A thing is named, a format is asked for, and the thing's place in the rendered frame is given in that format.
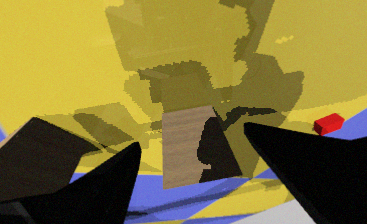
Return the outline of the red triangular block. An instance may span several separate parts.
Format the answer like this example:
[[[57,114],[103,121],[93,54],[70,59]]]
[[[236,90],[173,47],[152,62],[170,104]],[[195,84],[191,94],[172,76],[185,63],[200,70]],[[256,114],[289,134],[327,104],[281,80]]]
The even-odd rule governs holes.
[[[314,123],[314,131],[319,135],[325,135],[335,130],[341,129],[345,119],[336,113],[318,119]]]

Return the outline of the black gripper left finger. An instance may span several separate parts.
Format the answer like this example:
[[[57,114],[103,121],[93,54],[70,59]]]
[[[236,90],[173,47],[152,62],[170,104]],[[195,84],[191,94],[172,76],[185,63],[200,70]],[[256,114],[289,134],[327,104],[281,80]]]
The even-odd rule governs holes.
[[[55,193],[0,201],[0,224],[124,224],[141,154],[133,142]]]

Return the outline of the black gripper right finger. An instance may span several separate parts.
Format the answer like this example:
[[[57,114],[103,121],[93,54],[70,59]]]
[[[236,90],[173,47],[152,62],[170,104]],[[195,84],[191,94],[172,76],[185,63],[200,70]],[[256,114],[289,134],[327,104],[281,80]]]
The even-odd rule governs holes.
[[[316,224],[367,224],[367,136],[244,123],[248,141]]]

